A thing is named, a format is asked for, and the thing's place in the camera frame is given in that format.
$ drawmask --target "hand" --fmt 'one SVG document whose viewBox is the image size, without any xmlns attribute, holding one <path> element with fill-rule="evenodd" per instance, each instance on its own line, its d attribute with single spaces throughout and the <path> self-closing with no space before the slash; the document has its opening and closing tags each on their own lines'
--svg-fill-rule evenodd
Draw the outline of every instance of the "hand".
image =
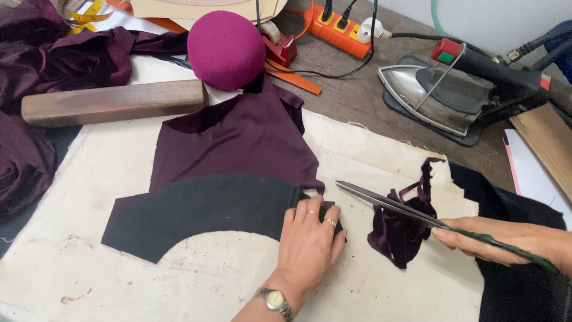
<svg viewBox="0 0 572 322">
<path fill-rule="evenodd" d="M 562 230 L 530 223 L 507 222 L 483 217 L 462 217 L 441 219 L 441 221 L 453 228 L 489 234 L 498 241 L 547 258 L 556 266 L 558 266 L 558 260 L 555 261 L 554 256 L 552 256 L 554 251 L 551 248 L 558 248 L 558 244 L 554 244 L 553 240 L 558 235 L 568 237 L 568 233 Z M 436 228 L 433 231 L 433 235 L 451 250 L 458 248 L 468 256 L 479 257 L 484 261 L 494 261 L 506 266 L 530 262 L 507 250 L 502 250 L 452 231 Z"/>
<path fill-rule="evenodd" d="M 337 263 L 344 249 L 344 230 L 333 237 L 334 225 L 340 218 L 340 207 L 332 206 L 320 223 L 318 213 L 322 197 L 302 200 L 296 209 L 288 209 L 278 249 L 278 264 L 264 286 L 278 289 L 295 313 L 307 296 Z"/>
</svg>

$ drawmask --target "green button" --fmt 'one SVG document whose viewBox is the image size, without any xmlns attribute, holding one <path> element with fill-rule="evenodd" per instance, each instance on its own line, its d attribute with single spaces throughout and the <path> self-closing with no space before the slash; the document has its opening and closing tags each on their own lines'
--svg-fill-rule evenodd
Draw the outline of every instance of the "green button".
<svg viewBox="0 0 572 322">
<path fill-rule="evenodd" d="M 451 63 L 451 61 L 453 61 L 453 58 L 455 58 L 455 56 L 446 52 L 442 52 L 439 55 L 439 57 L 437 57 L 438 60 L 444 62 L 445 64 Z"/>
</svg>

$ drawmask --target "green handle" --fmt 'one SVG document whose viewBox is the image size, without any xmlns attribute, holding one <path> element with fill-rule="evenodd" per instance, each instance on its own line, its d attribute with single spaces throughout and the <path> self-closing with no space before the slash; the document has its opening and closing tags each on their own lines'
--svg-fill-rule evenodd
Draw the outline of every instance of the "green handle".
<svg viewBox="0 0 572 322">
<path fill-rule="evenodd" d="M 465 235 L 469 238 L 478 240 L 480 242 L 484 242 L 486 244 L 504 249 L 504 250 L 508 250 L 509 252 L 515 253 L 518 256 L 522 256 L 524 258 L 526 258 L 527 260 L 536 263 L 538 265 L 540 265 L 541 267 L 543 267 L 544 269 L 546 269 L 548 272 L 550 273 L 559 273 L 560 270 L 558 270 L 558 268 L 556 266 L 554 266 L 554 264 L 552 264 L 549 260 L 542 258 L 538 255 L 535 254 L 531 254 L 525 250 L 522 250 L 516 246 L 512 246 L 509 244 L 505 244 L 503 242 L 499 242 L 498 240 L 494 239 L 491 235 L 487 235 L 487 234 L 477 234 L 477 233 L 473 233 L 470 231 L 466 231 L 466 230 L 462 230 L 462 229 L 457 229 L 457 228 L 451 228 L 449 229 L 450 231 L 454 231 L 456 233 L 459 233 L 461 235 Z"/>
</svg>

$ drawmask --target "watch face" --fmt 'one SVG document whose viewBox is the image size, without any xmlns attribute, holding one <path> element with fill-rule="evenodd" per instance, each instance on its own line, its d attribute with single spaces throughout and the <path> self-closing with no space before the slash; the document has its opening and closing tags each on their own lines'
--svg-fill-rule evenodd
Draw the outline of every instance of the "watch face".
<svg viewBox="0 0 572 322">
<path fill-rule="evenodd" d="M 269 309 L 278 309 L 284 303 L 284 296 L 279 290 L 273 290 L 266 296 L 266 305 Z"/>
</svg>

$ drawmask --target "gold ring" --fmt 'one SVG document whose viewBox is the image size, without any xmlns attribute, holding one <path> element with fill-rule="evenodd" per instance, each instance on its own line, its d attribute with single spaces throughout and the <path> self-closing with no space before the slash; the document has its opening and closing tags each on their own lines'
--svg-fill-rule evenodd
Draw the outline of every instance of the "gold ring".
<svg viewBox="0 0 572 322">
<path fill-rule="evenodd" d="M 333 220 L 331 220 L 329 218 L 326 218 L 325 220 L 328 221 L 334 228 L 336 227 L 337 222 L 334 222 Z"/>
</svg>

